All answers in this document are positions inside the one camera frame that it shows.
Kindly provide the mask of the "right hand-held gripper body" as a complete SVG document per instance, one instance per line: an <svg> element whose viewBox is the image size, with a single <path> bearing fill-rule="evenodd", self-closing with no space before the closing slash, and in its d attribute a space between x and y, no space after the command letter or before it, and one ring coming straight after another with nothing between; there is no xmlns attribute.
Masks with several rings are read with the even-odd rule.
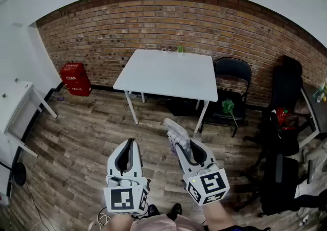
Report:
<svg viewBox="0 0 327 231"><path fill-rule="evenodd" d="M211 163L197 172L184 174L183 181L185 190L199 206L219 201L229 191L225 170L220 169L217 163Z"/></svg>

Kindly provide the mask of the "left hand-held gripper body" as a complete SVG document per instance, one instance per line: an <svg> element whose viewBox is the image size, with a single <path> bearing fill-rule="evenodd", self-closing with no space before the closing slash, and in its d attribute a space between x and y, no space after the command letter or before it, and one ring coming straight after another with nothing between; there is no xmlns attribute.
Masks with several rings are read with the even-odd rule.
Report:
<svg viewBox="0 0 327 231"><path fill-rule="evenodd" d="M107 186L103 190L108 212L128 215L147 213L149 179L137 173L114 174L107 175L106 182Z"/></svg>

